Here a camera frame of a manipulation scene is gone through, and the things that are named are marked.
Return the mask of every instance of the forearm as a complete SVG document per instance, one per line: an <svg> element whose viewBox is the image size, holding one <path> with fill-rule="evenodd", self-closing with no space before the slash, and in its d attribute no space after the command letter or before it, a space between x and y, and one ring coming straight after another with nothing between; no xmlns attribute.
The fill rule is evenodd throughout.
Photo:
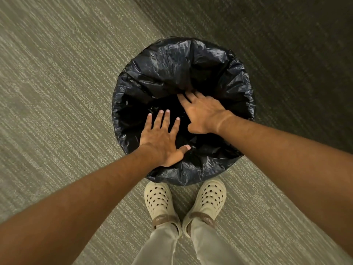
<svg viewBox="0 0 353 265"><path fill-rule="evenodd" d="M351 154L236 116L222 123L218 133L353 255Z"/></svg>
<svg viewBox="0 0 353 265"><path fill-rule="evenodd" d="M7 220L0 225L1 263L71 264L118 202L156 166L156 156L140 147Z"/></svg>

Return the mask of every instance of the person's right arm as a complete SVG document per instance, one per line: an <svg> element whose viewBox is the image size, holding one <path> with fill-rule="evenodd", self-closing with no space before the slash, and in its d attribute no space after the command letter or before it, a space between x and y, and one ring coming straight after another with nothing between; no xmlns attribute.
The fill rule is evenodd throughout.
<svg viewBox="0 0 353 265"><path fill-rule="evenodd" d="M223 137L353 256L353 155L235 116L201 93L178 98L191 133Z"/></svg>

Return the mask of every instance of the hand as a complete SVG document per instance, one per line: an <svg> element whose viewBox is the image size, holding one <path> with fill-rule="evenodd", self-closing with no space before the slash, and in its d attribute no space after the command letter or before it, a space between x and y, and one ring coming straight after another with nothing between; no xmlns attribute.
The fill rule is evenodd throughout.
<svg viewBox="0 0 353 265"><path fill-rule="evenodd" d="M231 117L230 111L227 111L222 104L210 96L204 96L200 92L186 92L185 95L191 103L184 97L183 94L178 94L180 104L189 116L191 124L188 126L190 133L218 134L221 124Z"/></svg>
<svg viewBox="0 0 353 265"><path fill-rule="evenodd" d="M184 145L177 149L175 146L175 138L179 131L180 118L178 117L175 120L170 133L168 133L170 110L165 111L164 120L161 126L162 117L163 111L160 110L152 128L152 114L148 114L145 128L141 133L140 146L150 145L155 148L161 159L160 165L168 167L181 161L184 154L190 150L191 147L189 145Z"/></svg>

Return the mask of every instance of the shoe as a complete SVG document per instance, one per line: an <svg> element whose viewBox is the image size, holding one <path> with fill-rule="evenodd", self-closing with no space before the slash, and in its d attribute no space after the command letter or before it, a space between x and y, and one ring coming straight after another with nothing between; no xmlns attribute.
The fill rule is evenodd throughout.
<svg viewBox="0 0 353 265"><path fill-rule="evenodd" d="M166 222L174 224L178 237L182 235L181 223L173 206L172 193L166 183L150 181L145 187L145 203L152 218L153 228Z"/></svg>
<svg viewBox="0 0 353 265"><path fill-rule="evenodd" d="M187 231L188 225L197 217L215 227L215 219L226 201L226 196L226 186L219 178L206 180L197 194L195 204L183 220L183 233L191 238Z"/></svg>

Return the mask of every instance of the trash bin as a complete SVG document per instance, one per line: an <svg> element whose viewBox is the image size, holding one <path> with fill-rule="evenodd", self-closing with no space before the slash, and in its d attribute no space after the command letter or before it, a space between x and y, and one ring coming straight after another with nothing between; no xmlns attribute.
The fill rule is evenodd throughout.
<svg viewBox="0 0 353 265"><path fill-rule="evenodd" d="M248 73L235 54L196 38L166 37L156 41L120 73L113 93L112 119L123 151L137 149L148 113L170 109L170 122L180 117L176 147L190 145L183 160L158 167L147 178L154 182L190 185L212 178L236 162L242 153L215 134L188 131L190 120L177 93L197 90L218 99L235 115L255 118Z"/></svg>

